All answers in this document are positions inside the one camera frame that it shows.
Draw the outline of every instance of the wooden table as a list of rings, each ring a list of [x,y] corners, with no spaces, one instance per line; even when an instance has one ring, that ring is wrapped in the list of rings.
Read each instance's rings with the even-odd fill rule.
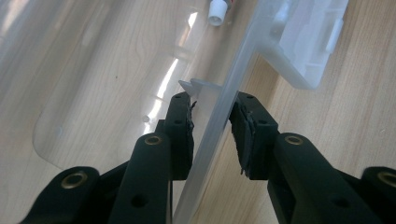
[[[136,110],[151,107],[139,93],[157,99],[175,59],[163,105],[181,91],[178,79],[221,83],[255,3],[235,1],[220,28],[205,21],[207,1],[0,3],[0,223],[21,221],[61,168],[102,173],[128,160],[152,128],[141,117],[152,110]],[[395,169],[396,5],[350,0],[344,20],[317,90],[295,90],[257,55],[241,90],[335,168]],[[240,175],[229,133],[192,223],[277,223],[266,183]]]

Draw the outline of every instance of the screw hole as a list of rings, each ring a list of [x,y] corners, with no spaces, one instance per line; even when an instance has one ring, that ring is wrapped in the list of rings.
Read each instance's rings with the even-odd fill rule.
[[[385,184],[396,188],[396,175],[386,172],[386,171],[383,171],[383,172],[378,173],[377,176]]]
[[[62,180],[61,186],[64,189],[74,189],[84,184],[87,180],[87,175],[83,171],[75,172]]]
[[[136,208],[144,207],[148,202],[149,200],[141,194],[135,195],[131,200],[132,206]]]
[[[147,145],[158,145],[161,143],[161,141],[162,141],[162,139],[159,136],[150,136],[145,139],[145,143]]]
[[[285,141],[289,144],[296,145],[296,146],[299,146],[304,142],[303,139],[301,139],[297,136],[292,136],[292,135],[286,136]]]
[[[350,206],[349,201],[338,194],[332,194],[329,201],[337,207],[348,208]]]

